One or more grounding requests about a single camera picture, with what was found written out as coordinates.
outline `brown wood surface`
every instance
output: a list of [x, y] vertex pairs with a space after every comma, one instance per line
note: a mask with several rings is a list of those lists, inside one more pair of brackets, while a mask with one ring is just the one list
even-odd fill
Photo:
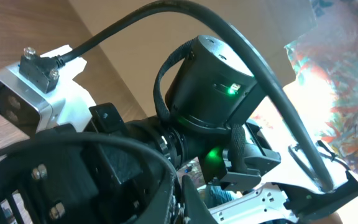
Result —
[[[26, 46], [42, 54], [65, 44], [76, 47], [90, 37], [68, 1], [0, 0], [0, 69], [19, 61]], [[145, 118], [99, 47], [83, 57], [88, 63], [75, 81], [91, 93], [96, 103], [114, 103], [125, 121]], [[0, 116], [0, 148], [26, 137]]]

